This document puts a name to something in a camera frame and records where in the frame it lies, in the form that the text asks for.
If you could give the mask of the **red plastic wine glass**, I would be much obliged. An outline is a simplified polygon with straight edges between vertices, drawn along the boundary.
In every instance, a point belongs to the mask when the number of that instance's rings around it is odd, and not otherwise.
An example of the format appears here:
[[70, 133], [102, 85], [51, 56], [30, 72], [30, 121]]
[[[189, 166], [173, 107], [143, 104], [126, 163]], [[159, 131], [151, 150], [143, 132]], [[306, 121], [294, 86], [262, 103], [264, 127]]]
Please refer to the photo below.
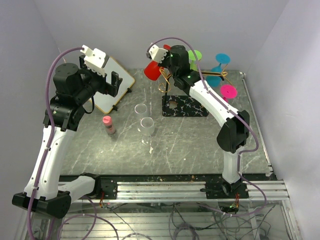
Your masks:
[[[165, 48], [169, 51], [171, 49], [171, 47], [167, 44], [164, 44], [163, 48]], [[159, 78], [159, 76], [161, 75], [160, 67], [158, 66], [158, 63], [151, 60], [151, 62], [144, 69], [144, 74], [151, 81], [156, 81]]]

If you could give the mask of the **green plastic wine glass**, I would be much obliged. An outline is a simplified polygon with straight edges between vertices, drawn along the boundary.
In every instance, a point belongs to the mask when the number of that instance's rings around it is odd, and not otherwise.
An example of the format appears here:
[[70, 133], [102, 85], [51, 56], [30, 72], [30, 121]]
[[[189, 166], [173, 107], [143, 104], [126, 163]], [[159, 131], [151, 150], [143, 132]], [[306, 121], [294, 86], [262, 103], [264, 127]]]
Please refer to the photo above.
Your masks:
[[196, 63], [196, 58], [198, 59], [198, 61], [200, 61], [202, 59], [202, 53], [198, 50], [194, 50], [194, 53], [192, 52], [192, 50], [189, 50], [188, 57], [189, 57], [189, 61], [190, 61], [190, 69], [197, 71], [198, 67], [197, 67], [197, 63]]

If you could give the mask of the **gold wine glass rack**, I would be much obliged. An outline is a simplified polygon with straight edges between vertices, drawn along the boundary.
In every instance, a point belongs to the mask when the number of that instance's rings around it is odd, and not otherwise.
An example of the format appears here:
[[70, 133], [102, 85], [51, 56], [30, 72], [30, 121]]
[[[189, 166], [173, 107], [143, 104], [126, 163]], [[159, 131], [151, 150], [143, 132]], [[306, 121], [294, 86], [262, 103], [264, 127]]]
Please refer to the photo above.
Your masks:
[[163, 93], [161, 99], [163, 117], [207, 117], [209, 115], [204, 106], [188, 95], [168, 95], [171, 90], [169, 80], [172, 75], [163, 67], [159, 68], [159, 73], [165, 79], [165, 83], [161, 82], [158, 86], [158, 90]]

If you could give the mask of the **blue plastic wine glass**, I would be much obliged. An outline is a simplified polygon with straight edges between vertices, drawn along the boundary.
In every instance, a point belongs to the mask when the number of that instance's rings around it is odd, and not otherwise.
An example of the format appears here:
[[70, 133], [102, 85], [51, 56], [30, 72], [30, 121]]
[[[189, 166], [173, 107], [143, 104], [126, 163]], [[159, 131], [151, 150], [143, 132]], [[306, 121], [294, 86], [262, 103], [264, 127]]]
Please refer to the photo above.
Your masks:
[[[214, 73], [222, 73], [223, 72], [223, 68], [222, 66], [224, 65], [225, 67], [227, 66], [227, 64], [230, 63], [231, 59], [230, 57], [225, 54], [225, 53], [218, 53], [215, 56], [216, 61], [218, 62], [218, 65], [216, 67], [213, 67], [211, 69], [211, 72]], [[221, 78], [220, 76], [215, 76], [215, 75], [208, 75], [205, 80], [207, 81], [208, 85], [211, 88], [216, 88], [220, 85], [221, 81], [224, 80], [224, 78]]]

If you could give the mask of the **magenta plastic wine glass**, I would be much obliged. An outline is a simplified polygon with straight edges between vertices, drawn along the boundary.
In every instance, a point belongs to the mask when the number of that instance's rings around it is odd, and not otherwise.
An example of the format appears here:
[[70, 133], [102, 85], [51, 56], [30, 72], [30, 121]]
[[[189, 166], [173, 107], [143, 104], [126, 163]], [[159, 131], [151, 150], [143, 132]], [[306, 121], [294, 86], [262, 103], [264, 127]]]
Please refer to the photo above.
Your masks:
[[220, 93], [224, 101], [228, 102], [228, 100], [234, 99], [238, 95], [237, 89], [230, 85], [224, 84], [220, 88]]

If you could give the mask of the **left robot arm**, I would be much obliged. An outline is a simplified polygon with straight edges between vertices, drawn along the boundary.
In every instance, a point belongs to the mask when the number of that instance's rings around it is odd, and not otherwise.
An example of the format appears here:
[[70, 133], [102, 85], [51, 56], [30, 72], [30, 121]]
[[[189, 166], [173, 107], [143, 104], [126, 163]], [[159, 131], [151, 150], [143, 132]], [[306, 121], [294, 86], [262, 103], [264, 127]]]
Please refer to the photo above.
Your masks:
[[113, 71], [111, 82], [107, 82], [108, 59], [105, 54], [85, 53], [79, 57], [79, 65], [63, 63], [51, 68], [49, 81], [55, 85], [55, 96], [46, 103], [40, 152], [24, 191], [13, 196], [13, 205], [62, 219], [75, 200], [101, 195], [101, 177], [97, 174], [82, 173], [63, 186], [59, 186], [59, 179], [70, 142], [83, 115], [88, 113], [84, 103], [95, 93], [112, 97], [118, 94], [123, 80]]

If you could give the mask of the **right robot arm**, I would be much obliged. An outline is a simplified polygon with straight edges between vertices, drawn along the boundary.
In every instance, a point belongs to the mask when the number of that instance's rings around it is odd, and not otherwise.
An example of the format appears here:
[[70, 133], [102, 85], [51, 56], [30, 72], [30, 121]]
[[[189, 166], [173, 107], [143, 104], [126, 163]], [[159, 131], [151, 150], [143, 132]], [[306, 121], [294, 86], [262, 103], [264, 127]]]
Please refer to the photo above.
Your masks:
[[228, 104], [205, 82], [201, 71], [190, 68], [189, 54], [183, 45], [169, 49], [152, 46], [149, 54], [160, 67], [169, 71], [176, 87], [197, 100], [218, 122], [220, 131], [216, 141], [223, 151], [220, 192], [226, 198], [238, 194], [243, 183], [239, 154], [249, 137], [249, 113]]

